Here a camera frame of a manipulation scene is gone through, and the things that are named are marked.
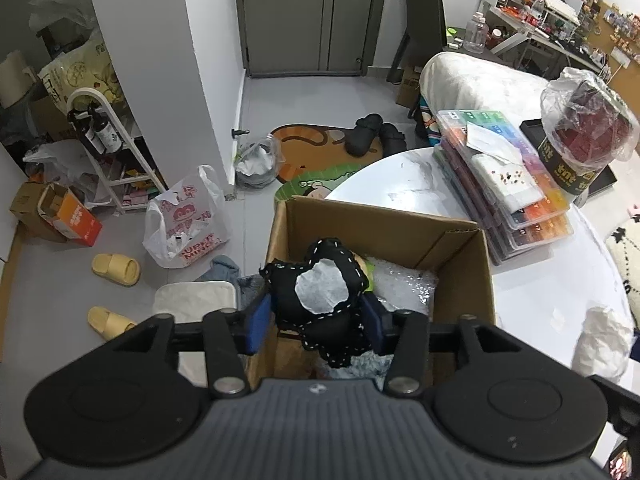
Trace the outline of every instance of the gray rubber pad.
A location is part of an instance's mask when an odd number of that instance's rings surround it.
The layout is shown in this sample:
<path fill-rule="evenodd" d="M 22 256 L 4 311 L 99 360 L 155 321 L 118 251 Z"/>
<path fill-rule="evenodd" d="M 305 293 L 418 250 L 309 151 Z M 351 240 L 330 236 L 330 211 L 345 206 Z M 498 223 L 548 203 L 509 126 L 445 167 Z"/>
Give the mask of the gray rubber pad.
<path fill-rule="evenodd" d="M 413 400 L 372 381 L 264 380 L 250 396 L 214 403 L 180 444 L 134 465 L 88 469 L 45 460 L 29 480 L 591 480 L 587 458 L 523 469 L 455 447 Z"/>

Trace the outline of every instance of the cardboard box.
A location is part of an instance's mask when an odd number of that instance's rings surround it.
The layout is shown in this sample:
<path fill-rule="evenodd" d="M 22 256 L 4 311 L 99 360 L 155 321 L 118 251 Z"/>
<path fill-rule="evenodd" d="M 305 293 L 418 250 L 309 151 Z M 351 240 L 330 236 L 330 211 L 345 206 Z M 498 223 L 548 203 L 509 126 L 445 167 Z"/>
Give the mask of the cardboard box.
<path fill-rule="evenodd" d="M 65 237 L 91 247 L 102 224 L 65 186 L 48 184 L 40 201 L 38 213 Z"/>
<path fill-rule="evenodd" d="M 46 184 L 25 182 L 18 189 L 9 211 L 25 224 L 34 236 L 52 242 L 66 242 L 66 238 L 38 213 L 38 202 L 46 187 Z"/>
<path fill-rule="evenodd" d="M 295 196 L 280 202 L 271 227 L 266 261 L 299 262 L 318 238 L 335 237 L 351 251 L 403 267 L 434 270 L 438 286 L 433 321 L 454 323 L 474 314 L 494 323 L 494 297 L 484 231 L 475 222 Z M 300 343 L 273 330 L 263 348 L 247 359 L 253 387 L 263 377 L 308 378 Z M 453 373 L 453 355 L 434 355 L 434 380 Z"/>
<path fill-rule="evenodd" d="M 396 104 L 411 108 L 420 94 L 420 72 L 415 68 L 405 68 L 402 74 L 402 83 L 398 90 Z"/>
<path fill-rule="evenodd" d="M 65 115 L 58 110 L 51 97 L 48 95 L 37 101 L 29 103 L 33 121 L 41 133 L 48 133 L 54 142 L 63 139 L 75 139 L 71 124 Z"/>

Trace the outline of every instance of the green rug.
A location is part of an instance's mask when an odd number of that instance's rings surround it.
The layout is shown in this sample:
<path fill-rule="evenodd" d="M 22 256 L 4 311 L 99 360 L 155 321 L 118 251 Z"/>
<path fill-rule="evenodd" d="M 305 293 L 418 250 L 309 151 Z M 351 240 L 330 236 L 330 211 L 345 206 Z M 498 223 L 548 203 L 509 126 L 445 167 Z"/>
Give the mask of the green rug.
<path fill-rule="evenodd" d="M 280 202 L 295 195 L 306 195 L 313 198 L 325 198 L 336 187 L 340 186 L 352 174 L 361 170 L 366 164 L 339 164 L 321 171 L 305 171 L 283 184 L 277 190 L 274 200 Z"/>

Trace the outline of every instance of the red object in plastic bag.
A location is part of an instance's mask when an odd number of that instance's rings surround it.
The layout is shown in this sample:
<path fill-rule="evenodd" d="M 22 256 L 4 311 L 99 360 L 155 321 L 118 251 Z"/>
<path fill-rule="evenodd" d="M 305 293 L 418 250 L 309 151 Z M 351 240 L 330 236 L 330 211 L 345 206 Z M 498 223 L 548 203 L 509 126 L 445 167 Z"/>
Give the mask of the red object in plastic bag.
<path fill-rule="evenodd" d="M 587 81 L 578 86 L 569 101 L 564 113 L 577 128 L 556 128 L 556 135 L 575 160 L 588 163 L 607 158 L 631 136 L 630 122 Z M 597 138 L 584 134 L 598 131 Z"/>
<path fill-rule="evenodd" d="M 546 137 L 578 176 L 629 160 L 640 125 L 626 103 L 588 70 L 567 67 L 540 95 Z"/>

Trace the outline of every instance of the orange rug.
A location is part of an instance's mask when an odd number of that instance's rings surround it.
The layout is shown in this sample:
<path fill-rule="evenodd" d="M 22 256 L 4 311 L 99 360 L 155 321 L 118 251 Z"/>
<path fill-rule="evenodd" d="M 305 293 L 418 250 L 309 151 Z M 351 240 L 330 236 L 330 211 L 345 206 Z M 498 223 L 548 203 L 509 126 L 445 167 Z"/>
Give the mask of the orange rug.
<path fill-rule="evenodd" d="M 349 155 L 344 149 L 344 134 L 350 131 L 312 124 L 288 124 L 274 130 L 271 135 L 280 140 L 285 159 L 278 180 L 284 184 L 305 171 L 322 171 L 339 164 L 367 166 L 382 158 L 382 145 L 377 137 L 364 156 Z"/>

